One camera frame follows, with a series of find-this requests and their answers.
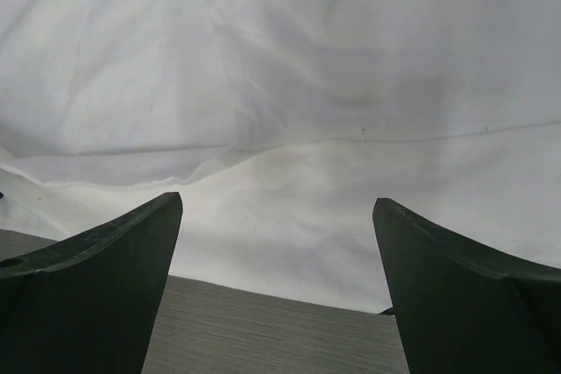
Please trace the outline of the white flower print t-shirt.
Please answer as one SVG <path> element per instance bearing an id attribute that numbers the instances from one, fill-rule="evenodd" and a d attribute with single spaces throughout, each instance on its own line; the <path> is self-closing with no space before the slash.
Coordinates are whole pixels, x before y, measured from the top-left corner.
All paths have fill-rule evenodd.
<path id="1" fill-rule="evenodd" d="M 1 226 L 166 191 L 172 273 L 377 312 L 388 197 L 560 263 L 560 0 L 1 0 Z"/>

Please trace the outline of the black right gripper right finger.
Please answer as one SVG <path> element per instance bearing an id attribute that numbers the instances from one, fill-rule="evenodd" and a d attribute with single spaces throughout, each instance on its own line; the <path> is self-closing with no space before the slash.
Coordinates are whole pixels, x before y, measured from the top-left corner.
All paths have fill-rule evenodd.
<path id="1" fill-rule="evenodd" d="M 558 373 L 560 270 L 498 251 L 388 198 L 373 226 L 412 373 Z"/>

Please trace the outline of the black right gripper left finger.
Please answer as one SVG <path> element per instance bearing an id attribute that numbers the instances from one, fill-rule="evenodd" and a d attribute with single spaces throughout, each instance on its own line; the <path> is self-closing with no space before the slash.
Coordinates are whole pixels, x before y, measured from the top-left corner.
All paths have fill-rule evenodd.
<path id="1" fill-rule="evenodd" d="M 1 263 L 3 373 L 140 373 L 179 236 L 164 193 Z"/>

